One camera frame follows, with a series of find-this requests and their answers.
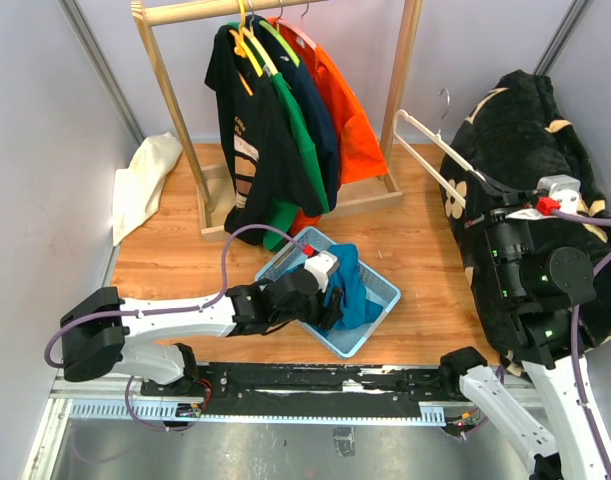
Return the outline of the teal blue t shirt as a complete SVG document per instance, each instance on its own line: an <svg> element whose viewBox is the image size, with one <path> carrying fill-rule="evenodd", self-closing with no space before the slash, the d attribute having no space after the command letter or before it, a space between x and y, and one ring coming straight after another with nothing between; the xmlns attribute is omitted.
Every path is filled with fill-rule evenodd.
<svg viewBox="0 0 611 480"><path fill-rule="evenodd" d="M340 266L331 276L329 288L343 290L341 309L343 317L332 329L353 330L362 325L373 323L383 311L383 307L367 299L367 289L360 275L358 250L354 244L335 244L328 248Z"/></svg>

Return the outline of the white plastic hanger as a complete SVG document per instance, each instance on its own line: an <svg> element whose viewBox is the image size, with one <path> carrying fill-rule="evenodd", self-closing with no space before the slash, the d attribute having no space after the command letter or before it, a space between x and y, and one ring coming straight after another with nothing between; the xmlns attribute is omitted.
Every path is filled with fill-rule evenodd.
<svg viewBox="0 0 611 480"><path fill-rule="evenodd" d="M436 170L429 161L427 161L411 144L409 144L399 133L398 133L398 122L403 120L404 122L412 125L418 130L423 136L430 140L432 144L438 147L445 155L447 155L461 170L465 173L471 173L479 180L486 181L484 176L474 169L474 167L463 158L456 150L448 145L441 136L441 130L437 132L431 131L417 118L410 115L405 109L398 109L393 116L393 137L399 142L399 144L408 152L430 175L431 177L455 200L455 202L462 208L466 207L466 198L460 193L455 186L452 186L448 180L446 180L438 170Z"/></svg>

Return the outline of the orange t shirt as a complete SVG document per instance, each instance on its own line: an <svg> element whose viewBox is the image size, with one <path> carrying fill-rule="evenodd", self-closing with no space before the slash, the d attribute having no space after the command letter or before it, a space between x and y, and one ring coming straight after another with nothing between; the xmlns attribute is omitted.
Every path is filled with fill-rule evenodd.
<svg viewBox="0 0 611 480"><path fill-rule="evenodd" d="M331 116L339 150L338 191L345 184L387 173L388 167L363 107L325 50L319 45L315 50L301 47L291 31L276 24L276 17L268 21L304 60Z"/></svg>

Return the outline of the pink plastic hanger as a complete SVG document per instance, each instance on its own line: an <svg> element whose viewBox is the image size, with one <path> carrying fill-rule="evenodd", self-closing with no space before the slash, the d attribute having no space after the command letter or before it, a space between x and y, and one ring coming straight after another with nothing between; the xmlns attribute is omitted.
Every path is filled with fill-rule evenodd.
<svg viewBox="0 0 611 480"><path fill-rule="evenodd" d="M317 43L314 42L303 30L301 27L294 25L293 23L285 20L283 18L284 13L284 5L283 2L280 1L280 13L276 17L276 24L281 27L286 27L289 31L293 33L293 35L298 39L297 43L301 47L307 46L310 50L315 50L317 48Z"/></svg>

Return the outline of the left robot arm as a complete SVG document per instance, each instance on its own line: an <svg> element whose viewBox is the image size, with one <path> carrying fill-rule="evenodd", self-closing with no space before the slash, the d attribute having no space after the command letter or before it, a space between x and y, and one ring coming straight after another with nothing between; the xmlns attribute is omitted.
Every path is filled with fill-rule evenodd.
<svg viewBox="0 0 611 480"><path fill-rule="evenodd" d="M199 371L182 338L269 335L292 321L327 331L342 317L342 298L341 287L322 287L303 268L205 298L122 299L102 287L61 318L61 368L69 382L121 373L185 396Z"/></svg>

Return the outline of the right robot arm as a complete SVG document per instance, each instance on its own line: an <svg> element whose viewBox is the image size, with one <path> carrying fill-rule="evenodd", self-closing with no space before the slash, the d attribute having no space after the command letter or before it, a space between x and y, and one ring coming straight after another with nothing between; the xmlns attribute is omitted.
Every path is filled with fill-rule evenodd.
<svg viewBox="0 0 611 480"><path fill-rule="evenodd" d="M468 233L482 236L492 300L500 317L487 333L514 355L533 382L550 425L544 427L491 367L469 348L438 375L440 392L471 400L505 437L534 479L611 479L611 439L595 404L582 356L579 310L596 297L589 255L562 246L539 253L530 226L544 220L582 222L576 213L580 183L567 175L513 190L470 169L464 185L437 178Z"/></svg>

